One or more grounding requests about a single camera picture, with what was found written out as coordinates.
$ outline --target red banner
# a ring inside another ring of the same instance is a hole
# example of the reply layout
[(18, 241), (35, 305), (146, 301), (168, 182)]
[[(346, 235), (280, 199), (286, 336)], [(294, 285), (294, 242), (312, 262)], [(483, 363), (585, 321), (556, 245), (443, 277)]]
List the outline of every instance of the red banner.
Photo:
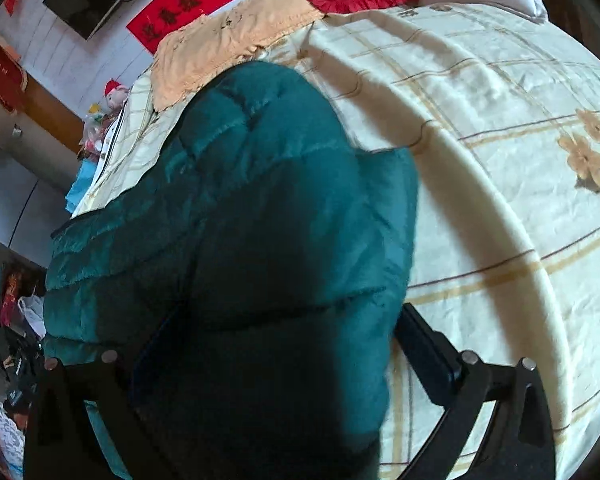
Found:
[(154, 0), (132, 19), (126, 28), (144, 47), (155, 54), (167, 34), (191, 23), (202, 14), (211, 14), (232, 0)]

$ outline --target bed sheet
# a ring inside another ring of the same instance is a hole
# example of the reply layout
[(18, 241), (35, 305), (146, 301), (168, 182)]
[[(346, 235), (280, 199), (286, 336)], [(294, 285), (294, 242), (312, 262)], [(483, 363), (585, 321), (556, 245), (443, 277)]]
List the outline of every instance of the bed sheet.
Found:
[[(458, 349), (535, 359), (568, 479), (600, 434), (599, 60), (550, 23), (458, 4), (329, 15), (260, 57), (320, 89), (353, 144), (410, 147), (421, 192), (406, 299)], [(78, 212), (138, 181), (186, 103), (146, 124), (129, 117)], [(146, 116), (139, 108), (125, 113)], [(396, 345), (388, 380), (379, 475), (392, 480), (442, 412)], [(489, 412), (452, 476), (467, 471)]]

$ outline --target silver bolt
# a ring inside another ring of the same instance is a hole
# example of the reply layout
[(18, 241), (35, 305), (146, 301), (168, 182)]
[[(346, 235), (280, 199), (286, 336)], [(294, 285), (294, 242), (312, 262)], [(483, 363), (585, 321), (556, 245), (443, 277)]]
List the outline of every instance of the silver bolt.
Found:
[(522, 365), (530, 372), (533, 372), (536, 369), (536, 362), (531, 357), (523, 357)]
[(116, 352), (115, 350), (107, 350), (106, 352), (104, 352), (102, 354), (102, 362), (104, 364), (111, 364), (116, 362), (116, 359), (118, 358), (118, 352)]
[(475, 353), (473, 350), (465, 350), (462, 352), (461, 356), (462, 361), (464, 361), (468, 365), (475, 365), (480, 360), (478, 354)]
[(50, 372), (54, 368), (58, 366), (58, 359), (55, 357), (51, 357), (50, 359), (45, 359), (45, 370)]

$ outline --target white wall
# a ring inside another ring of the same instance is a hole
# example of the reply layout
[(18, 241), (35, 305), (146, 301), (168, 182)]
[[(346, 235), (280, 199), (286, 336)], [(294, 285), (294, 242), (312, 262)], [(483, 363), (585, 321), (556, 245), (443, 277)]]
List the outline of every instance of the white wall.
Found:
[[(0, 34), (22, 56), (21, 65), (79, 117), (100, 102), (109, 79), (131, 86), (152, 54), (126, 29), (152, 0), (123, 4), (89, 41), (43, 5), (19, 0), (13, 16), (0, 7)], [(234, 6), (240, 0), (220, 10)]]
[[(13, 125), (22, 136), (13, 137)], [(75, 153), (38, 126), (25, 114), (11, 115), (0, 104), (0, 147), (35, 174), (62, 192), (67, 192), (75, 179), (79, 163)]]

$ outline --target doll with red hat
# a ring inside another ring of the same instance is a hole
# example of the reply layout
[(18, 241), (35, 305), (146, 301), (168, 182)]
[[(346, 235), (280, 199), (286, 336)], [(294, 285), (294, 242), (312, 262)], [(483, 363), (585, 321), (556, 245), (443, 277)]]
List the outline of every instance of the doll with red hat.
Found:
[(107, 105), (112, 112), (120, 110), (128, 96), (129, 88), (113, 79), (110, 80), (104, 88), (104, 97), (106, 97)]

